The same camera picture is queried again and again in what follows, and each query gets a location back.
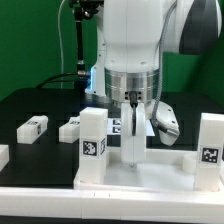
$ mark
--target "white rectangular block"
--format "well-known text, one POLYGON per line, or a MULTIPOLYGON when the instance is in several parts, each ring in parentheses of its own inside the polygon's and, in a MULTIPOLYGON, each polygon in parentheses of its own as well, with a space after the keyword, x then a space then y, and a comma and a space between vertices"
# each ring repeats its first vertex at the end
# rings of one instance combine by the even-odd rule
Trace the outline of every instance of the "white rectangular block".
POLYGON ((9 162, 9 146, 0 145, 0 172, 9 162))
POLYGON ((73 143, 79 138, 80 117, 71 117, 59 128, 59 142, 73 143))
POLYGON ((79 175, 81 182, 92 184, 103 184, 105 176, 104 159, 80 158, 79 175))
POLYGON ((218 191, 224 144, 224 115, 201 116, 194 190, 218 191))
POLYGON ((17 129, 17 142, 32 144, 47 130, 47 116, 33 116, 17 129))
POLYGON ((86 108, 80 113, 80 181, 102 184, 106 174, 108 110, 86 108))
POLYGON ((107 135, 108 110, 87 107, 80 112, 80 137, 99 138, 107 135))

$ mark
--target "green wall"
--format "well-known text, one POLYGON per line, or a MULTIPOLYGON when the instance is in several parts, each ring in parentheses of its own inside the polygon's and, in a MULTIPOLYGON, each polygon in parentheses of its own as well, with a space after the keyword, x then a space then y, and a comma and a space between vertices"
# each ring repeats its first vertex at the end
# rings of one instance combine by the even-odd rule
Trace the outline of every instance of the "green wall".
MULTIPOLYGON (((0 100, 16 89, 35 87, 60 74, 57 13, 61 0, 1 0, 0 100)), ((220 0, 223 9, 224 0, 220 0)), ((87 64, 96 59, 95 21, 85 21, 84 54, 87 64)), ((62 34, 65 72, 76 70, 75 25, 71 9, 64 7, 62 34)), ((208 94, 224 105, 224 35, 203 56, 165 54, 164 91, 208 94)))

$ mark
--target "white platform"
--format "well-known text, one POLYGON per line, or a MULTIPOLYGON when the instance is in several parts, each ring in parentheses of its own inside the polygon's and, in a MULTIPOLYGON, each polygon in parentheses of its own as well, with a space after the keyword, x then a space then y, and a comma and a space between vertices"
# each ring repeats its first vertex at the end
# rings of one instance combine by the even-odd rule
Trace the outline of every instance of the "white platform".
POLYGON ((111 149, 104 185, 77 176, 74 190, 0 188, 0 215, 223 224, 222 181, 219 192, 193 191, 193 175, 180 168, 185 153, 148 150, 149 164, 130 169, 111 149))

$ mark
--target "black label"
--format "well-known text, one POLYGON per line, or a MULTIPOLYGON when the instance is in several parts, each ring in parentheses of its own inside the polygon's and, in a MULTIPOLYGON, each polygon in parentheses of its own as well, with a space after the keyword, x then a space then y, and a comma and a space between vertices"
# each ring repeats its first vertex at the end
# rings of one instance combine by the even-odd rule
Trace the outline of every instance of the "black label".
POLYGON ((41 133, 41 124, 37 126, 37 134, 39 135, 41 133))
POLYGON ((83 155, 97 156, 97 142, 83 141, 83 155))
POLYGON ((203 148, 201 154, 201 161, 206 163, 218 163, 218 149, 203 148))
POLYGON ((79 121, 72 121, 70 124, 79 125, 80 122, 79 121))
POLYGON ((113 127, 113 133, 114 134, 121 133, 121 128, 120 127, 113 127))
POLYGON ((121 119, 113 119, 113 125, 121 125, 121 119))
POLYGON ((29 124, 29 125, 36 125, 36 124, 38 124, 38 122, 36 122, 36 121, 28 121, 27 124, 29 124))

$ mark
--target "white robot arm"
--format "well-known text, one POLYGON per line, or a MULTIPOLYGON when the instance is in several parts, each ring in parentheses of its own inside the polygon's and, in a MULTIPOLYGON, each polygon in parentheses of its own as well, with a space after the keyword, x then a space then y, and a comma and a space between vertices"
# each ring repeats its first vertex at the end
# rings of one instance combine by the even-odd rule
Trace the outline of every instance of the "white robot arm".
POLYGON ((152 118, 164 144, 172 145, 179 136, 172 108, 159 103, 162 53, 198 55, 210 48, 221 31, 219 4, 217 0, 84 2, 99 6, 98 60, 91 91, 121 106, 121 157, 135 164, 145 157, 145 119, 152 118))

